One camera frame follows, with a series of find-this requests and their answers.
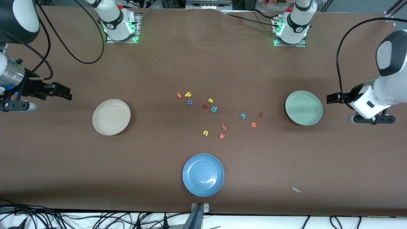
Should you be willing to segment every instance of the blue plate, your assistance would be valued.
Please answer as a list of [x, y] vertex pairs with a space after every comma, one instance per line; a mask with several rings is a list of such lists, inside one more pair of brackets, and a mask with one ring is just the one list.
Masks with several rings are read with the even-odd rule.
[[196, 196], [215, 194], [225, 177], [221, 162], [209, 154], [197, 154], [184, 165], [182, 180], [188, 191]]

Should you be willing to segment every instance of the green plate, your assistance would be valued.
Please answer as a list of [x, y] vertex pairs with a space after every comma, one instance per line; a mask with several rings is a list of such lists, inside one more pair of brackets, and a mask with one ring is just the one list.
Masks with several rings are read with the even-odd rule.
[[298, 90], [287, 97], [285, 111], [295, 123], [310, 126], [321, 119], [322, 104], [313, 93]]

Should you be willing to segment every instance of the metal bracket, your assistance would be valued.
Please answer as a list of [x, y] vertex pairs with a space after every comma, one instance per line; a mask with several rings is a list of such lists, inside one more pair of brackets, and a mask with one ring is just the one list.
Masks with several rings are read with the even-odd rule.
[[191, 214], [189, 214], [182, 229], [201, 229], [204, 215], [204, 205], [202, 203], [195, 203]]
[[393, 124], [396, 118], [393, 115], [377, 114], [371, 119], [365, 119], [361, 115], [353, 114], [349, 116], [349, 121], [355, 124]]
[[392, 5], [386, 12], [383, 13], [383, 17], [392, 18], [399, 12], [405, 5], [407, 5], [407, 0], [398, 0], [394, 5]]
[[[192, 205], [191, 205], [191, 211], [194, 209], [194, 207], [195, 207], [195, 205], [197, 205], [197, 203], [192, 203]], [[204, 213], [208, 213], [209, 212], [209, 203], [204, 203], [203, 204], [203, 212]]]

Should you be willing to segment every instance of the silver metal cylinder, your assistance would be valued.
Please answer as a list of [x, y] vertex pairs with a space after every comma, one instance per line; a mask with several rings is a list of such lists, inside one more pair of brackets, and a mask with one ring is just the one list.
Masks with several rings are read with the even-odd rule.
[[27, 110], [22, 110], [22, 111], [14, 111], [14, 112], [34, 112], [38, 109], [38, 106], [35, 102], [23, 100], [25, 102], [28, 102], [28, 109]]
[[7, 58], [7, 66], [3, 74], [0, 75], [0, 87], [10, 90], [21, 83], [24, 78], [25, 68], [17, 64], [12, 58], [6, 55], [5, 57]]

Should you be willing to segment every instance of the white floor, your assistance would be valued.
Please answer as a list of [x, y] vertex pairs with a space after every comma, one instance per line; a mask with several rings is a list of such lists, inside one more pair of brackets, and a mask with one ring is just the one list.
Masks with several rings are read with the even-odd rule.
[[[85, 217], [85, 216], [100, 216], [100, 213], [74, 213], [65, 214], [70, 215], [75, 218]], [[117, 213], [116, 217], [120, 217], [123, 213]], [[132, 213], [130, 216], [125, 216], [122, 219], [128, 222], [135, 223], [137, 220], [138, 213]], [[175, 216], [168, 219], [168, 224], [171, 225], [182, 225], [185, 223], [189, 214], [183, 214], [180, 216]], [[150, 222], [155, 220], [162, 220], [164, 217], [163, 213], [154, 213], [146, 217], [142, 223]], [[0, 229], [7, 229], [10, 227], [18, 226], [26, 216], [9, 216], [0, 222]], [[306, 216], [204, 216], [204, 222], [202, 229], [213, 229], [219, 227], [219, 229], [300, 229]], [[71, 224], [75, 229], [91, 229], [94, 224], [98, 221], [98, 218], [87, 218], [82, 220], [72, 220], [69, 218], [64, 219]], [[357, 217], [338, 217], [343, 229], [356, 229], [358, 218]], [[108, 219], [99, 228], [105, 228], [114, 219]], [[334, 225], [340, 228], [339, 225], [334, 220]], [[56, 226], [56, 222], [53, 221], [54, 228], [59, 228]], [[148, 229], [153, 224], [142, 225], [143, 229]], [[37, 229], [44, 229], [45, 226], [41, 222], [37, 221]], [[111, 229], [130, 229], [132, 226], [130, 224], [115, 223], [109, 228]], [[306, 229], [333, 229], [329, 222], [329, 217], [314, 216], [311, 217], [306, 224]], [[406, 218], [380, 218], [380, 217], [363, 217], [360, 224], [360, 229], [405, 229], [407, 228]], [[35, 229], [31, 218], [28, 218], [25, 229]]]

